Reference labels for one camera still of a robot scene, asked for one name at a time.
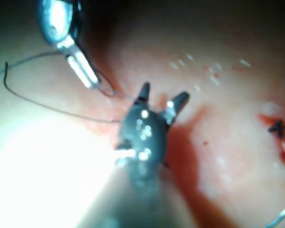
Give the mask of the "right arm needle driver jaw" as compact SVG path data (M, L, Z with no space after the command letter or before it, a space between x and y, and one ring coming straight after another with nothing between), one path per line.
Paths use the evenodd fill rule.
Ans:
M163 116L167 124L172 124L175 121L189 98L190 95L187 92L181 92L166 103Z
M138 93L138 96L135 100L135 105L147 105L149 102L151 85L149 82L145 82Z

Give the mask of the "left arm needle driver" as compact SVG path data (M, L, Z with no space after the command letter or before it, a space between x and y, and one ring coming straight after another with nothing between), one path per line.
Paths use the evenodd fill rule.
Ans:
M81 9L79 0L37 1L37 21L44 40L65 55L77 49Z

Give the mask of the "right arm needle driver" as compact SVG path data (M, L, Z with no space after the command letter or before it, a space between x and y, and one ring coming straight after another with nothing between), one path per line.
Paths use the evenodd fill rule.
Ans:
M145 162L150 166L166 161L167 131L171 125L171 109L156 112L147 103L135 102L123 119L119 142L115 149L117 166Z

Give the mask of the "left arm needle driver jaw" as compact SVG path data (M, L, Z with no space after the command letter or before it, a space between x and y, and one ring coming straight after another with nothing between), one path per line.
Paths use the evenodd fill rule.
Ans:
M89 62L87 55L77 44L74 45L73 56L79 66L80 73L78 73L78 76L80 77L83 84L101 84L96 70L93 69L93 66Z
M83 53L67 55L66 59L85 87L95 87L95 72Z

